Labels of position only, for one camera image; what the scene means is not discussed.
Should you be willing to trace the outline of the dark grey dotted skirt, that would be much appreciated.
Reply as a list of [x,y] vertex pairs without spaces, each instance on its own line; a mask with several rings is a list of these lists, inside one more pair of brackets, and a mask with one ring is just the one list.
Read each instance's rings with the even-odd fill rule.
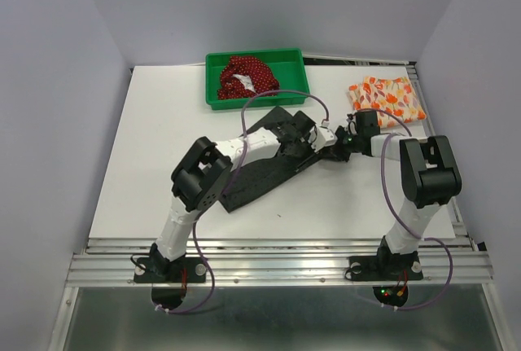
[[[262,129],[267,129],[278,138],[278,127],[295,114],[290,114],[282,107],[274,107],[250,127],[247,133],[258,134]],[[325,160],[325,149],[326,147],[309,156],[278,156],[277,150],[272,158],[245,164],[231,188],[221,196],[220,203],[228,213],[250,204],[319,160]]]

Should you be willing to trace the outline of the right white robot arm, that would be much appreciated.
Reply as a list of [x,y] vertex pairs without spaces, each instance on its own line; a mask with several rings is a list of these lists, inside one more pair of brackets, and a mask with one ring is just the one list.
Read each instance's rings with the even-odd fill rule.
[[419,244],[432,218],[461,192],[461,174],[447,137],[382,134],[378,114],[375,108],[355,112],[320,151],[322,158],[335,161],[357,153],[400,164],[404,201],[399,210],[390,210],[395,223],[373,256],[349,257],[346,277],[354,282],[421,280]]

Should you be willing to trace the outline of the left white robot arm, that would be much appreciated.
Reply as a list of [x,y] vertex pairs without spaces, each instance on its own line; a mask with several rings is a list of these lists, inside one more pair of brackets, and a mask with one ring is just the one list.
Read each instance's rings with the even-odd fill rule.
[[317,126],[303,112],[276,107],[246,138],[198,138],[171,175],[172,202],[149,253],[133,261],[135,283],[204,283],[202,257],[188,257],[188,239],[214,204],[231,213],[296,176],[316,160],[310,141]]

